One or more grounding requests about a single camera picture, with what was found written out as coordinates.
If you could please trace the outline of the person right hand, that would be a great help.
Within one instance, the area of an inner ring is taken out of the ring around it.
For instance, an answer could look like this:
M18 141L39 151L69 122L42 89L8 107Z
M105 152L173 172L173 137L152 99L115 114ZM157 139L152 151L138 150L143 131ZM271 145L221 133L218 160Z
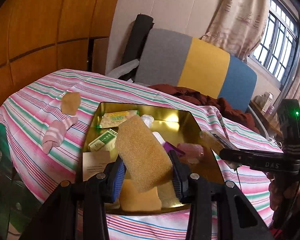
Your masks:
M274 179L274 175L270 172L267 173L267 178L271 181L269 184L268 190L270 193L269 200L270 200L270 208L273 211L276 211L278 207L280 207L282 201L284 199L293 199L296 188L298 186L298 183L294 183L289 188L287 188L285 191L283 189L280 189L277 182ZM298 192L296 195L296 201L293 206L293 212L300 211L300 185L298 188Z

